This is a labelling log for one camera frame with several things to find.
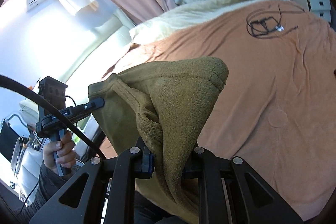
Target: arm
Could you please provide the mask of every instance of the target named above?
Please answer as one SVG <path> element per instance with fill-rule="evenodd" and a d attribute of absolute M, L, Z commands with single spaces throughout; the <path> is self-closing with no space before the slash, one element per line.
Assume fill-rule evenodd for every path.
<path fill-rule="evenodd" d="M 39 185 L 34 202 L 29 207 L 24 207 L 22 212 L 14 212 L 20 224 L 28 224 L 33 215 L 60 189 L 69 177 L 59 177 L 55 165 L 53 152 L 57 151 L 58 161 L 63 167 L 72 167 L 76 163 L 76 153 L 72 150 L 75 146 L 68 131 L 60 142 L 51 142 L 43 147 L 43 163 L 40 169 Z"/>

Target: storage cabinet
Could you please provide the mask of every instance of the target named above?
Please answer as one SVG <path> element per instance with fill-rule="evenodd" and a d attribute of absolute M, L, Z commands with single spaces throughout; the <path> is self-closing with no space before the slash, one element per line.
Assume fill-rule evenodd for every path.
<path fill-rule="evenodd" d="M 293 0 L 324 20 L 331 22 L 331 5 L 329 0 Z"/>

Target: wire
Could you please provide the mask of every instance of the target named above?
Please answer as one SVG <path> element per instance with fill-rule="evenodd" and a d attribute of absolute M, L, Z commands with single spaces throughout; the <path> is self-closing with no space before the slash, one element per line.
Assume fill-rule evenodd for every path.
<path fill-rule="evenodd" d="M 22 96 L 32 100 L 37 105 L 43 107 L 45 110 L 54 115 L 58 120 L 60 120 L 60 122 L 62 122 L 73 133 L 75 133 L 83 142 L 91 147 L 98 154 L 99 157 L 101 157 L 103 160 L 106 159 L 104 153 L 88 137 L 86 137 L 77 127 L 75 127 L 67 117 L 60 113 L 57 108 L 55 108 L 48 101 L 44 100 L 40 95 L 36 94 L 34 91 L 28 89 L 26 86 L 4 75 L 0 75 L 0 86 L 5 89 L 9 89 L 16 93 L 19 93 Z"/>
<path fill-rule="evenodd" d="M 9 120 L 11 120 L 13 117 L 17 117 L 17 118 L 20 120 L 20 122 L 23 124 L 23 126 L 24 126 L 25 128 L 28 128 L 28 126 L 21 120 L 21 117 L 20 117 L 19 115 L 17 115 L 17 114 L 13 114 L 11 117 L 9 117 L 9 118 L 6 119 L 6 120 L 9 121 Z"/>
<path fill-rule="evenodd" d="M 75 100 L 74 100 L 71 96 L 69 96 L 69 95 L 65 95 L 65 97 L 70 98 L 70 99 L 73 101 L 73 104 L 74 104 L 75 106 L 77 106 Z"/>
<path fill-rule="evenodd" d="M 28 198 L 29 198 L 30 195 L 34 192 L 35 188 L 36 188 L 38 185 L 39 185 L 39 182 L 37 182 L 37 184 L 35 185 L 35 187 L 33 188 L 33 190 L 31 190 L 31 192 L 29 193 L 29 195 L 28 195 L 28 197 L 26 198 L 25 202 L 23 203 L 21 210 L 19 211 L 19 213 L 18 213 L 16 216 L 18 216 L 18 215 L 22 212 L 23 208 L 26 206 L 26 202 L 28 201 Z"/>
<path fill-rule="evenodd" d="M 7 118 L 2 119 L 1 124 L 0 124 L 0 130 L 2 129 L 2 124 L 4 123 L 4 121 L 7 121 L 7 122 L 8 122 L 8 125 L 10 126 L 9 120 L 10 120 L 11 118 L 13 118 L 14 116 L 17 116 L 17 117 L 20 119 L 20 117 L 19 117 L 17 114 L 13 114 L 9 119 L 7 119 Z M 20 119 L 20 122 L 21 122 L 26 128 L 28 128 L 28 124 L 25 125 L 25 124 L 21 121 L 21 119 Z M 28 136 L 27 136 L 26 133 L 24 133 L 24 134 L 23 134 L 23 137 L 27 138 Z"/>
<path fill-rule="evenodd" d="M 36 134 L 35 131 L 33 131 L 33 135 L 35 136 L 35 138 L 36 138 L 36 140 L 38 141 L 38 143 L 39 143 L 40 145 L 44 146 L 44 145 L 41 143 L 41 141 L 40 141 L 40 139 L 39 139 L 39 137 L 37 136 L 37 134 Z"/>
<path fill-rule="evenodd" d="M 73 104 L 74 104 L 75 106 L 77 106 L 75 100 L 74 100 L 71 96 L 69 96 L 69 95 L 65 95 L 65 97 L 70 98 L 70 99 L 73 101 Z"/>
<path fill-rule="evenodd" d="M 249 33 L 249 35 L 251 35 L 254 38 L 257 39 L 272 39 L 272 38 L 279 38 L 279 37 L 283 37 L 287 34 L 289 34 L 291 31 L 296 30 L 297 28 L 299 28 L 299 26 L 295 26 L 293 28 L 290 28 L 289 30 L 287 30 L 286 32 L 282 32 L 279 35 L 274 35 L 274 36 L 267 36 L 270 33 L 273 33 L 275 31 L 278 31 L 278 29 L 281 27 L 281 20 L 282 20 L 282 15 L 283 14 L 302 14 L 305 12 L 305 10 L 297 5 L 292 4 L 294 7 L 298 8 L 299 10 L 297 11 L 281 11 L 280 9 L 280 4 L 278 5 L 278 11 L 268 11 L 268 10 L 264 10 L 264 9 L 258 9 L 255 10 L 253 12 L 251 12 L 247 17 L 246 17 L 246 30 Z M 279 21 L 277 21 L 273 16 L 270 16 L 268 18 L 263 18 L 261 20 L 255 20 L 255 21 L 251 21 L 253 18 L 257 17 L 258 15 L 262 15 L 262 14 L 278 14 L 280 15 L 280 19 Z M 272 19 L 274 20 L 277 25 L 276 27 L 274 27 L 273 29 L 269 30 L 267 27 L 267 23 L 266 20 Z M 255 27 L 255 25 L 260 25 L 261 27 L 263 27 L 263 30 L 259 30 Z"/>

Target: black sleeve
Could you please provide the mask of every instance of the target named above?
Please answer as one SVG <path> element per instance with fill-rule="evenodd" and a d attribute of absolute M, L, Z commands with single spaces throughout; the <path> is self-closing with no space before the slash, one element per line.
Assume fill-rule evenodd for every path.
<path fill-rule="evenodd" d="M 36 214 L 36 212 L 57 192 L 57 190 L 65 184 L 65 182 L 64 179 L 49 170 L 44 163 L 42 163 L 39 186 L 34 202 L 30 206 L 24 207 L 21 213 L 19 213 L 21 208 L 14 211 L 20 224 L 28 224 L 33 215 Z"/>

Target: cream fleece blanket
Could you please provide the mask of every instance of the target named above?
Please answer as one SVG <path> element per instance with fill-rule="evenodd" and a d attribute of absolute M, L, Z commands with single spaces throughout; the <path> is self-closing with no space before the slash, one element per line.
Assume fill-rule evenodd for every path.
<path fill-rule="evenodd" d="M 145 45 L 172 33 L 263 0 L 203 0 L 176 7 L 130 30 L 132 42 Z"/>

